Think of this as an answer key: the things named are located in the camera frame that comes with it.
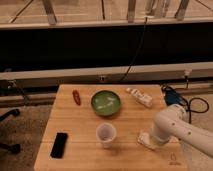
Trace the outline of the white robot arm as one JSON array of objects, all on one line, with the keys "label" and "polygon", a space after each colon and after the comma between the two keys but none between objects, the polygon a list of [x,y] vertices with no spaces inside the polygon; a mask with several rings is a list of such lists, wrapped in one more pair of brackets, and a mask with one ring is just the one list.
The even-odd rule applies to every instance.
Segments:
[{"label": "white robot arm", "polygon": [[165,144],[175,136],[194,148],[213,158],[213,133],[195,127],[183,120],[185,109],[173,104],[154,115],[151,137],[160,144]]}]

